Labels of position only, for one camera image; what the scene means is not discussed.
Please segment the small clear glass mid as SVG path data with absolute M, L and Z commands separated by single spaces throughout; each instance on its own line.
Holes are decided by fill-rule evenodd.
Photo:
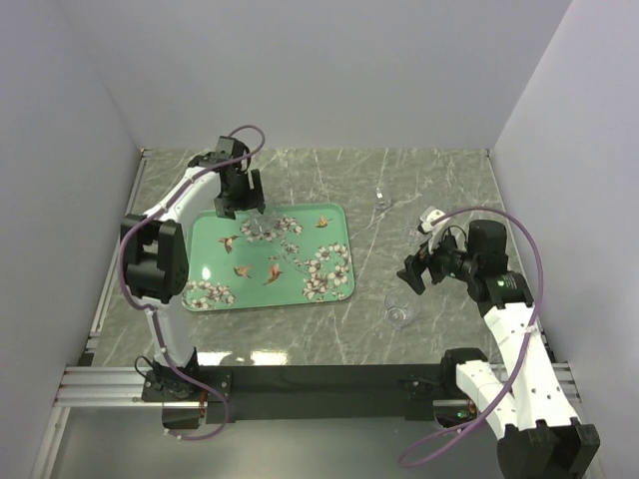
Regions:
M 412 224 L 403 228 L 403 238 L 409 245 L 420 245 L 425 241 L 425 235 L 418 229 L 418 226 Z

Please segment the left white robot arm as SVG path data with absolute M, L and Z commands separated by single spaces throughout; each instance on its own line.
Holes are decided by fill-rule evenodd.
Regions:
M 212 151 L 189 160 L 182 178 L 155 206 L 121 222 L 119 286 L 129 304 L 145 313 L 154 344 L 147 382 L 180 401 L 193 399 L 204 385 L 181 311 L 188 233 L 208 204 L 223 220 L 265 211 L 261 174 L 251 166 L 254 153 L 235 132 L 219 137 Z

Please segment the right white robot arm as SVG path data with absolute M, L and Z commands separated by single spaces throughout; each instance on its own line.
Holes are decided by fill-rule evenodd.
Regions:
M 526 279 L 509 267 L 507 228 L 491 220 L 469 224 L 465 246 L 458 247 L 439 210 L 420 217 L 425 236 L 408 256 L 398 277 L 416 293 L 432 283 L 457 279 L 467 286 L 498 345 L 508 375 L 501 381 L 488 361 L 470 350 L 449 350 L 439 374 L 442 392 L 474 403 L 475 419 L 450 427 L 454 437 L 428 456 L 403 468 L 421 467 L 455 447 L 471 431 L 488 424 L 497 439 L 497 459 L 505 478 L 582 478 L 600 446 L 596 427 L 581 421 L 553 368 L 539 328 L 538 301 Z

